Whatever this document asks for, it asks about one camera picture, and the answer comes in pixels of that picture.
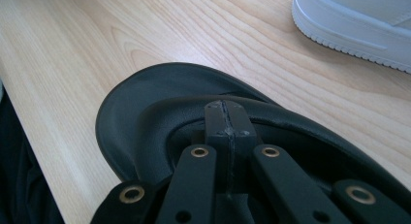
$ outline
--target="wooden table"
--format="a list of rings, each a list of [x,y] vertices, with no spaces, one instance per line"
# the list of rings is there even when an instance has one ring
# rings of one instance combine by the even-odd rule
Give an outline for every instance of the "wooden table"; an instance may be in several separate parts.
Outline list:
[[[68,223],[119,183],[94,134],[119,82],[172,61],[229,73],[332,129],[411,189],[411,75],[321,47],[292,0],[0,0],[0,77]]]

